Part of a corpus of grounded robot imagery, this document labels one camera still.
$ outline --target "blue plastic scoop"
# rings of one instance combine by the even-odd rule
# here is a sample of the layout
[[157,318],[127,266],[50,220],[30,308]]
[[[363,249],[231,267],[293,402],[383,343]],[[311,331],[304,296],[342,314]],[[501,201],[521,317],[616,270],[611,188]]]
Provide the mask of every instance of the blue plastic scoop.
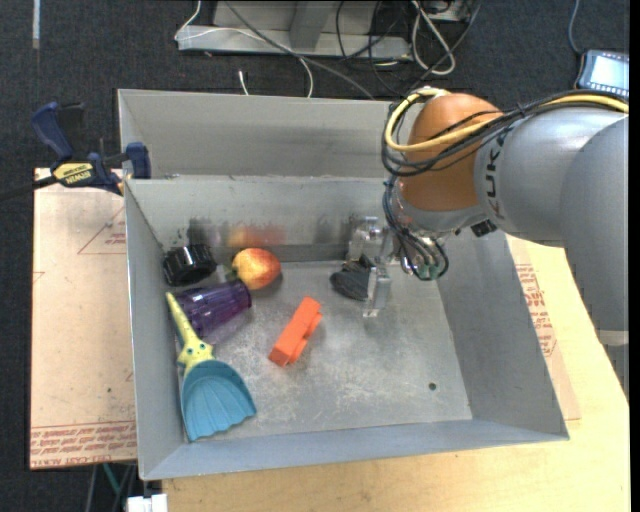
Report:
[[185,367],[180,402],[189,441],[228,430],[256,413],[244,381],[231,366],[213,356],[213,346],[202,341],[175,299],[167,302],[182,351],[178,361]]

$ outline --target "red apple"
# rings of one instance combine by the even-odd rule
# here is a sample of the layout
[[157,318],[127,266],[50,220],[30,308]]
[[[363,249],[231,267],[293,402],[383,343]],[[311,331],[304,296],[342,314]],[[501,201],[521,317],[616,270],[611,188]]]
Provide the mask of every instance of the red apple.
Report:
[[249,290],[259,290],[271,284],[281,271],[280,260],[266,249],[244,249],[236,254],[231,268]]

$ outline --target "gray bin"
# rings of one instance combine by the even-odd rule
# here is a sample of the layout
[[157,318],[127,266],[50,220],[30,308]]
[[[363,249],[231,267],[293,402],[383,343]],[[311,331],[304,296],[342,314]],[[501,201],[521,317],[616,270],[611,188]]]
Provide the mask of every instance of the gray bin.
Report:
[[[388,106],[119,91],[122,146],[143,142],[153,167],[125,192],[144,480],[568,438],[503,234],[449,239],[450,268],[437,283],[391,267],[376,318],[332,289],[348,219],[383,218]],[[242,375],[258,413],[189,443],[163,254],[197,234],[225,263],[237,250],[232,233],[246,227],[266,233],[282,280],[254,293],[216,357]],[[281,368],[267,357],[305,295],[324,316],[300,359]]]

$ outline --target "wire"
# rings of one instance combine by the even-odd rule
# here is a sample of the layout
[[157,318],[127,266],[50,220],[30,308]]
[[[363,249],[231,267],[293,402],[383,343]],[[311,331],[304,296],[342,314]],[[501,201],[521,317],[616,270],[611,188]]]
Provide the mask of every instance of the wire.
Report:
[[[382,2],[380,0],[378,0],[378,2],[376,2],[376,6],[373,9],[374,18],[375,18],[376,13],[378,12],[378,9],[380,8],[380,4],[381,3]],[[395,22],[394,22],[393,25],[391,25],[389,27],[389,30],[387,30],[387,33],[385,33],[384,35],[382,35],[381,37],[379,37],[375,41],[372,41],[371,37],[369,37],[369,42],[368,42],[367,45],[365,45],[364,47],[360,48],[358,51],[347,55],[347,53],[344,50],[344,45],[342,44],[342,34],[340,32],[340,13],[342,12],[342,8],[343,7],[344,7],[344,0],[338,4],[338,8],[336,9],[336,38],[338,39],[338,44],[340,45],[340,52],[342,53],[342,60],[353,59],[353,58],[357,57],[358,55],[362,55],[367,50],[370,50],[375,45],[380,43],[385,38],[385,36],[389,33],[389,31],[393,28],[393,25],[395,25]]]
[[231,12],[233,12],[233,14],[235,14],[235,16],[242,21],[242,23],[244,23],[247,28],[249,30],[251,30],[251,32],[253,32],[255,35],[257,35],[258,37],[261,37],[262,39],[264,39],[267,43],[269,43],[271,46],[274,46],[275,48],[279,48],[280,50],[282,50],[284,53],[291,55],[292,57],[296,57],[297,59],[302,59],[304,60],[307,64],[311,64],[312,66],[316,66],[320,69],[323,69],[324,71],[327,71],[339,78],[341,78],[342,80],[350,83],[352,86],[354,86],[356,89],[358,89],[360,92],[362,92],[367,98],[371,99],[371,100],[375,100],[375,98],[373,97],[373,95],[364,87],[362,87],[358,82],[356,82],[355,80],[352,80],[351,78],[349,78],[348,76],[344,75],[343,73],[340,73],[339,71],[336,71],[335,69],[330,68],[329,66],[325,66],[324,64],[321,64],[320,62],[317,62],[315,60],[312,59],[307,59],[306,57],[304,57],[303,55],[300,55],[296,52],[294,52],[293,50],[287,48],[284,45],[281,45],[280,43],[277,43],[276,41],[270,39],[269,37],[267,37],[266,35],[264,35],[262,32],[260,32],[258,29],[256,29],[251,23],[249,23],[232,5],[230,5],[230,3],[228,1],[225,0],[225,5],[229,8],[229,10]]
[[[387,220],[387,224],[396,236],[396,239],[400,244],[400,249],[404,253],[404,258],[407,261],[408,267],[411,270],[412,274],[416,276],[420,281],[433,281],[442,277],[447,272],[447,270],[449,269],[449,259],[447,258],[446,253],[437,240],[431,237],[427,237],[428,243],[425,243],[419,237],[411,233],[408,228],[401,226],[397,221],[395,215],[393,214],[393,209],[391,206],[391,195],[394,190],[396,181],[397,178],[392,178],[391,180],[385,182],[385,192],[382,198],[382,207],[384,210],[385,218]],[[416,267],[411,258],[411,254],[407,249],[407,246],[411,247],[416,253],[420,255],[424,264],[429,270],[428,275],[423,275],[420,269]]]
[[[204,35],[207,34],[211,34],[214,32],[234,32],[236,34],[240,34],[243,35],[245,37],[248,37],[250,39],[253,39],[254,41],[258,41],[260,43],[263,44],[268,44],[271,46],[271,44],[266,41],[263,37],[257,36],[255,34],[252,34],[251,32],[246,32],[242,29],[239,28],[234,28],[234,27],[214,27],[208,30],[205,30],[204,32],[199,32],[197,34],[193,34],[190,36],[185,36],[185,37],[181,37],[180,39],[177,39],[176,41],[178,42],[182,42],[182,41],[186,41],[188,39],[195,39],[197,37],[202,37]],[[309,75],[309,91],[307,92],[307,98],[311,98],[311,95],[313,94],[313,73],[311,73],[311,69],[309,69],[309,66],[307,65],[307,63],[305,62],[305,59],[302,57],[297,57],[298,61],[300,62],[300,64],[302,64],[302,66],[304,67],[305,71],[307,72],[307,75]],[[247,91],[246,85],[244,83],[244,78],[242,76],[240,76],[240,82],[242,85],[242,89],[244,90],[245,94],[249,94],[249,92]]]
[[[449,45],[444,40],[444,38],[442,37],[442,34],[440,34],[440,32],[431,21],[428,14],[424,11],[420,3],[417,2],[416,0],[413,0],[411,4],[418,11],[418,14],[416,15],[416,19],[413,23],[413,30],[411,32],[411,51],[413,54],[413,58],[416,61],[416,64],[418,64],[418,66],[420,66],[425,71],[430,71],[434,75],[444,76],[444,75],[450,74],[456,67],[456,61],[453,54],[451,53],[451,49],[449,48]],[[442,48],[444,48],[445,57],[447,57],[451,61],[451,65],[444,71],[438,71],[437,69],[435,69],[435,66],[431,66],[431,67],[428,66],[427,64],[424,63],[424,61],[420,58],[420,55],[418,54],[417,39],[418,39],[418,28],[420,27],[420,20],[424,20],[425,23],[429,26],[429,28],[431,29],[431,32],[433,32],[433,34],[436,36],[436,39],[442,45]]]
[[129,476],[129,484],[127,485],[127,495],[125,496],[125,499],[131,496],[131,493],[133,491],[133,485],[136,482],[137,469],[138,469],[138,464],[137,463],[133,464],[133,469],[131,470],[131,475]]
[[449,94],[449,91],[446,91],[444,89],[425,87],[415,91],[413,94],[405,98],[395,109],[392,110],[391,115],[387,120],[387,124],[384,130],[384,144],[387,147],[399,152],[408,153],[408,152],[424,151],[426,149],[430,149],[439,144],[459,142],[466,136],[473,135],[477,132],[480,132],[485,126],[489,124],[495,125],[495,124],[501,123],[505,119],[508,119],[509,121],[511,121],[517,115],[522,115],[527,111],[532,111],[535,108],[540,108],[545,106],[587,103],[587,104],[605,106],[609,109],[619,110],[620,112],[623,112],[623,113],[629,112],[629,105],[627,103],[611,95],[594,94],[594,93],[585,94],[582,92],[570,91],[567,93],[563,93],[560,96],[552,97],[551,99],[534,103],[528,107],[520,107],[518,109],[513,109],[509,113],[505,113],[501,115],[498,118],[499,121],[496,121],[495,118],[479,121],[476,124],[473,124],[470,126],[463,126],[455,130],[452,130],[448,133],[437,135],[426,141],[415,143],[415,144],[397,144],[394,141],[393,132],[397,125],[398,119],[400,118],[400,116],[404,115],[407,112],[409,107],[417,103],[419,100],[433,99],[435,97],[447,95],[447,94]]
[[91,483],[89,484],[89,492],[87,493],[87,502],[84,507],[84,512],[90,512],[93,506],[93,493],[96,488],[96,477],[98,476],[98,466],[94,465],[91,471]]
[[576,3],[573,6],[573,11],[571,12],[571,19],[569,20],[569,28],[567,29],[567,37],[569,39],[569,45],[573,50],[573,53],[576,54],[577,57],[582,55],[582,52],[578,50],[575,41],[573,40],[573,23],[576,20],[576,14],[578,13],[578,7],[580,6],[580,0],[576,0]]
[[242,70],[238,70],[238,78],[240,78],[240,85],[242,86],[242,90],[247,96],[249,96],[249,91],[247,91],[247,86],[244,84],[244,75],[242,73]]
[[[468,2],[465,1],[465,5],[467,6],[467,8],[470,10],[470,13],[471,13],[469,15],[469,21],[467,22],[467,26],[465,27],[465,29],[462,32],[462,34],[460,34],[460,36],[458,37],[456,42],[451,45],[450,53],[453,53],[458,48],[458,46],[460,46],[462,41],[464,41],[465,37],[467,36],[469,31],[471,30],[471,27],[475,23],[476,18],[478,17],[478,13],[480,12],[480,7],[482,6],[482,1],[481,0],[476,0],[476,7],[475,7],[475,9],[473,9],[473,11],[471,11],[471,8],[469,7]],[[420,87],[420,85],[422,85],[422,83],[424,83],[424,81],[431,74],[433,74],[433,70],[435,68],[437,68],[438,66],[440,66],[445,60],[447,60],[447,58],[448,58],[448,54],[444,54],[442,57],[440,57],[440,59],[438,59],[438,61],[431,66],[431,69],[429,69],[429,71],[426,71],[425,73],[423,73],[418,80],[416,80],[413,84],[411,84],[411,86],[407,89],[407,91],[413,91],[414,89]]]
[[104,472],[107,475],[107,479],[111,484],[111,488],[113,489],[113,492],[117,493],[120,490],[120,487],[118,485],[118,481],[116,480],[115,475],[113,474],[113,471],[111,471],[111,466],[109,466],[109,464],[105,462],[102,464],[102,469],[104,469]]
[[198,0],[198,5],[196,7],[195,12],[191,15],[191,17],[185,21],[182,26],[176,31],[176,33],[173,35],[173,40],[178,42],[178,34],[187,26],[191,25],[191,23],[193,22],[193,20],[195,20],[198,17],[198,14],[200,14],[200,8],[202,7],[202,0]]
[[134,468],[133,465],[128,465],[127,468],[124,470],[124,473],[122,475],[122,480],[120,481],[118,492],[116,493],[116,497],[113,500],[113,506],[111,507],[111,512],[117,512],[121,508],[120,499],[122,498],[122,495],[123,495],[122,491],[124,489],[125,484],[129,481],[131,472],[133,471],[135,473],[133,468]]
[[[402,102],[391,107],[382,136],[382,162],[391,175],[410,177],[427,171],[446,169],[454,163],[467,158],[490,140],[498,137],[505,130],[510,129],[514,121],[529,116],[540,115],[550,110],[587,106],[591,108],[615,110],[624,114],[629,113],[629,104],[613,94],[597,91],[592,93],[567,91],[531,102],[528,105],[519,105],[517,108],[503,113],[491,111],[474,113],[465,117],[450,127],[450,129],[443,130],[433,135],[430,139],[420,143],[399,144],[394,140],[394,134],[397,137],[397,132],[405,113],[413,104],[430,101],[442,94],[448,94],[448,91],[425,87],[415,91],[415,93],[405,98]],[[492,119],[483,120],[471,126],[465,126],[466,123],[488,114],[494,114]],[[444,143],[450,145],[432,158],[420,161],[409,161],[406,157],[406,153],[421,151],[431,148],[436,144]],[[436,167],[436,164],[445,158],[455,159],[446,165]]]

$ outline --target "orange plastic object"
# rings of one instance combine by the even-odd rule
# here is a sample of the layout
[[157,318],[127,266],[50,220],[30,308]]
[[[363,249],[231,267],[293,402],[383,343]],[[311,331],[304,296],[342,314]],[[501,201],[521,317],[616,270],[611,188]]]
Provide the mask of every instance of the orange plastic object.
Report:
[[320,303],[305,297],[271,349],[269,359],[279,366],[294,363],[322,319]]

